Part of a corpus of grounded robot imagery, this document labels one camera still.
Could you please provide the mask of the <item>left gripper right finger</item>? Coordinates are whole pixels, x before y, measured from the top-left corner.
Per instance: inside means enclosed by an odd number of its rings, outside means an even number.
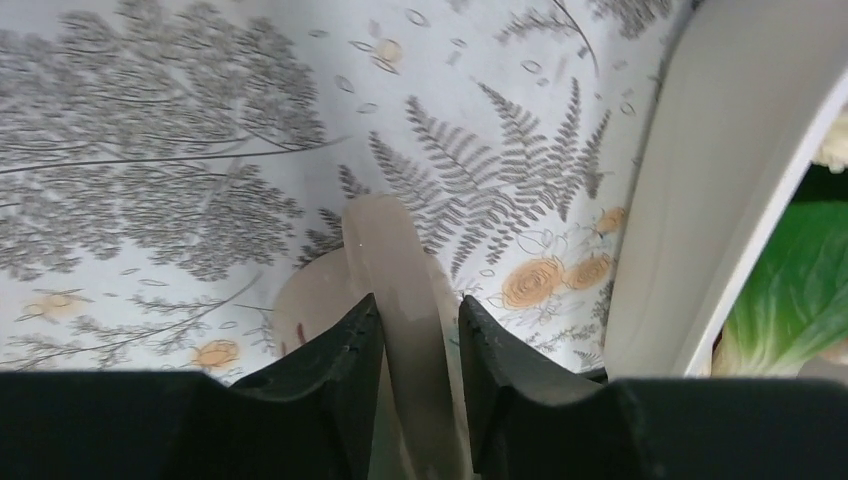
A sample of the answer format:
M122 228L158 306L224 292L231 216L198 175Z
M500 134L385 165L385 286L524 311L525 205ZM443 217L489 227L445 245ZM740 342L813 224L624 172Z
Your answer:
M473 296L458 310L469 442L483 479L564 479L564 408L601 389L528 346Z

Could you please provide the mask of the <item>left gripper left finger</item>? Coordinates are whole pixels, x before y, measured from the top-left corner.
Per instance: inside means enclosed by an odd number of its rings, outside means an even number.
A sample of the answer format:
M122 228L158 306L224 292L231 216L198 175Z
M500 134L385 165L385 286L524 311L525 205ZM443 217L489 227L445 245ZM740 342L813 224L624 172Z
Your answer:
M384 352L373 295L271 365L235 382L238 479L365 479Z

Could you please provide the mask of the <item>beige teal upside-down mug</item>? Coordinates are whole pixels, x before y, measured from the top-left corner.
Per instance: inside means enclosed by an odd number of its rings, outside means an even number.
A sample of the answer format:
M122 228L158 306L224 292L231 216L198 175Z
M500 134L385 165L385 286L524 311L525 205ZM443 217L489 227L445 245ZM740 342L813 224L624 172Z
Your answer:
M439 261L424 251L410 212L392 195L350 201L343 244L282 286L272 337L280 354L299 349L372 294L385 353L369 476L472 479L457 331L459 301Z

